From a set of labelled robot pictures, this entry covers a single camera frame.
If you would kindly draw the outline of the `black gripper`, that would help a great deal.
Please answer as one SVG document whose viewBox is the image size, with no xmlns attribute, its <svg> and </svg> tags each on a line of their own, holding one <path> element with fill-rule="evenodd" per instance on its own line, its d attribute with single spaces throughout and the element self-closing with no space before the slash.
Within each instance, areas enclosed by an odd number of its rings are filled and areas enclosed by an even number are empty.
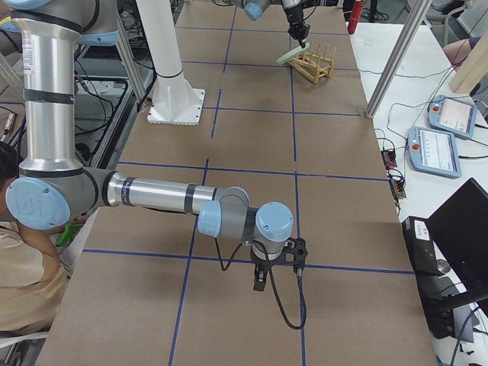
<svg viewBox="0 0 488 366">
<path fill-rule="evenodd" d="M 281 253 L 276 258 L 270 258 L 268 261 L 265 257 L 261 258 L 257 256 L 253 251 L 250 252 L 250 258 L 255 264 L 254 269 L 254 291 L 263 291 L 266 285 L 266 278 L 268 272 L 273 265 L 284 264 L 284 253 Z"/>
<path fill-rule="evenodd" d="M 293 39 L 302 43 L 308 36 L 310 26 L 306 24 L 303 17 L 302 7 L 292 7 L 286 9 L 287 22 L 289 24 L 288 33 Z"/>
</svg>

